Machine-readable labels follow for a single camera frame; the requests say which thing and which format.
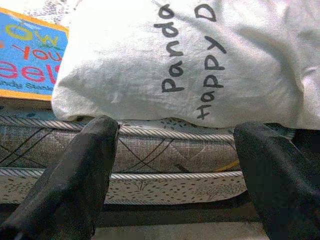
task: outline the white pillowcase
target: white pillowcase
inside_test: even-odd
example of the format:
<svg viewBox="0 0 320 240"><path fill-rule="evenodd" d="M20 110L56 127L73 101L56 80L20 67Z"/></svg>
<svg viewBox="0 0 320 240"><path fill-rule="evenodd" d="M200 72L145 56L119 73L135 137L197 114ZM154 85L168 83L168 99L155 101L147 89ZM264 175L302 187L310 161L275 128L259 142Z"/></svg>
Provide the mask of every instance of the white pillowcase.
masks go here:
<svg viewBox="0 0 320 240"><path fill-rule="evenodd" d="M317 0L83 0L54 113L320 129L319 9Z"/></svg>

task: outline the blue book cover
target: blue book cover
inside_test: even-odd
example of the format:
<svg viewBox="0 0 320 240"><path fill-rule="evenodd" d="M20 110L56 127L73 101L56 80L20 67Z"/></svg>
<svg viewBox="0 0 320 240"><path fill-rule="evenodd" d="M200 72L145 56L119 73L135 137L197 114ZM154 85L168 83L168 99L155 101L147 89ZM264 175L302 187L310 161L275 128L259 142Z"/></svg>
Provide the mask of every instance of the blue book cover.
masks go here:
<svg viewBox="0 0 320 240"><path fill-rule="evenodd" d="M65 27L0 7L0 97L50 101L67 43Z"/></svg>

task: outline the patterned mattress fabric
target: patterned mattress fabric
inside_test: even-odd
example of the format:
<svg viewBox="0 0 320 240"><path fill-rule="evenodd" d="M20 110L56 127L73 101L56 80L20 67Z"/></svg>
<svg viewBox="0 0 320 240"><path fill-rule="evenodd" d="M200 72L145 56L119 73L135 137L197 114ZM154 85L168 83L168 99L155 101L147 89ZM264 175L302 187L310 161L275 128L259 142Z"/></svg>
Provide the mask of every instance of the patterned mattress fabric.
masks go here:
<svg viewBox="0 0 320 240"><path fill-rule="evenodd" d="M50 111L0 107L0 204L20 203L44 168L59 158L80 130L63 128L85 123L56 121ZM246 190L242 172L237 171L240 168L232 129L197 127L173 118L119 123L119 142L105 203L214 202ZM129 129L134 134L126 134ZM289 138L294 133L277 125L274 129ZM146 130L154 136L141 134ZM172 137L162 136L167 132ZM192 139L194 136L212 140Z"/></svg>
<svg viewBox="0 0 320 240"><path fill-rule="evenodd" d="M19 204L43 169L0 167L0 204ZM246 190L241 171L119 174L110 177L106 204L175 205L226 200Z"/></svg>
<svg viewBox="0 0 320 240"><path fill-rule="evenodd" d="M46 168L76 134L70 130L0 125L0 167ZM237 160L231 142L121 135L113 172L210 173Z"/></svg>

